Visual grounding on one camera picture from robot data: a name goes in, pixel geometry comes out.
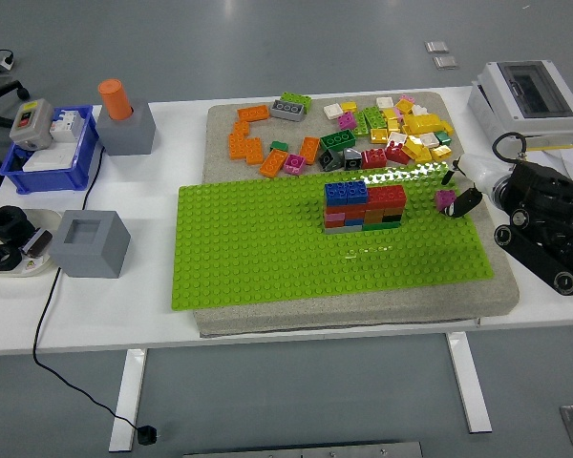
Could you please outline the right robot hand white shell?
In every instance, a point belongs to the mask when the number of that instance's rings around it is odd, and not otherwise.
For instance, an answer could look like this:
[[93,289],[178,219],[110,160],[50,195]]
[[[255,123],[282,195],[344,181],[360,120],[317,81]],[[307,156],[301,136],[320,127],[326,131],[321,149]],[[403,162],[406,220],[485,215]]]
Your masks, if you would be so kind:
[[442,213],[451,218],[460,218],[473,210],[485,194],[493,204],[503,209],[500,196],[505,189],[511,171],[497,160],[482,156],[463,154],[453,161],[449,170],[441,181],[447,184],[455,172],[461,172],[473,182],[473,186],[458,196],[451,204],[442,210]]

